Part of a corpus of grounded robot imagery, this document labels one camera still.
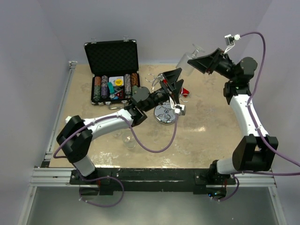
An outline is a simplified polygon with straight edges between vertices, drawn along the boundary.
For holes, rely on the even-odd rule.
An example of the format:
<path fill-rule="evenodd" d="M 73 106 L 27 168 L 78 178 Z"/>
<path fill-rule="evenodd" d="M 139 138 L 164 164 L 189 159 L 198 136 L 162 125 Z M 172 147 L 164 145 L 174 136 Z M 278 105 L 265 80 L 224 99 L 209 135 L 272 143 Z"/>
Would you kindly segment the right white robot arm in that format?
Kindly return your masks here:
<path fill-rule="evenodd" d="M 223 95 L 232 108 L 242 132 L 242 139 L 228 159 L 216 160 L 210 166 L 209 179 L 220 184 L 225 175 L 236 172 L 265 172 L 271 168 L 278 139 L 270 136 L 261 124 L 253 102 L 249 81 L 254 77 L 257 62 L 245 57 L 235 64 L 223 50 L 188 60 L 201 73 L 217 72 L 226 77 Z"/>

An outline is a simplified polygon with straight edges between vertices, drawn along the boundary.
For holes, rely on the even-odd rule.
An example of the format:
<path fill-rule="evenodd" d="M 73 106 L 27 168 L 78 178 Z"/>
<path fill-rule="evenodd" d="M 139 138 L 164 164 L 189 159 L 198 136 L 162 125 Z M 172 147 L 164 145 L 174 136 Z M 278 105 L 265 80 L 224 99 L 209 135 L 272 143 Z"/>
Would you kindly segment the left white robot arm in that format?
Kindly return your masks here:
<path fill-rule="evenodd" d="M 56 138 L 58 150 L 63 151 L 64 158 L 81 174 L 85 183 L 92 184 L 97 179 L 96 168 L 88 156 L 93 140 L 117 130 L 132 129 L 140 125 L 147 119 L 146 112 L 165 102 L 171 104 L 176 117 L 185 115 L 185 106 L 179 100 L 184 83 L 179 78 L 181 72 L 181 68 L 163 72 L 159 77 L 160 89 L 149 91 L 146 87 L 139 87 L 128 104 L 115 113 L 92 119 L 82 119 L 78 115 L 68 117 Z"/>

